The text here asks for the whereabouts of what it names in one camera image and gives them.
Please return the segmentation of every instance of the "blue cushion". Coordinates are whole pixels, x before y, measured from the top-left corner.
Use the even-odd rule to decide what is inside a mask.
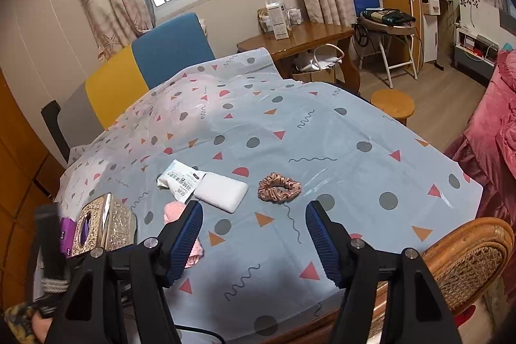
[[[215,59],[193,12],[158,25],[133,41],[131,48],[150,90],[186,67]]]

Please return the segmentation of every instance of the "gold tissue box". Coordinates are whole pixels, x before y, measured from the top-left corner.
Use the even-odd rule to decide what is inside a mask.
[[[135,233],[136,216],[133,212],[111,193],[104,194],[81,210],[73,237],[72,256],[97,246],[112,251],[131,245],[135,241]]]

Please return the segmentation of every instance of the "wooden side table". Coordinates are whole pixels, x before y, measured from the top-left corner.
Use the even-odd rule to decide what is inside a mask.
[[[276,40],[273,33],[260,34],[236,45],[239,52],[265,47],[271,55],[276,69],[283,79],[292,77],[292,60],[285,60],[302,51],[313,49],[326,43],[339,46],[345,52],[342,63],[342,73],[347,89],[358,93],[360,88],[360,73],[349,59],[349,42],[354,31],[348,26],[319,23],[303,23],[292,27],[289,38]]]
[[[371,95],[371,104],[382,110],[385,114],[398,120],[404,126],[415,111],[412,97],[398,90],[379,90]]]

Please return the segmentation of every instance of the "yellow cushion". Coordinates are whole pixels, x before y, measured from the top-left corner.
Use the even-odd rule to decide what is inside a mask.
[[[148,91],[131,46],[124,47],[86,80],[89,102],[104,129]]]

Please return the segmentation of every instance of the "rattan chair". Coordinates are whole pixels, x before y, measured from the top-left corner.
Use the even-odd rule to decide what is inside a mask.
[[[507,265],[514,247],[514,233],[497,218],[479,218],[450,232],[423,253],[454,315],[475,302]],[[378,283],[369,337],[382,330],[387,283]],[[339,310],[301,325],[264,344],[324,344],[328,342]]]

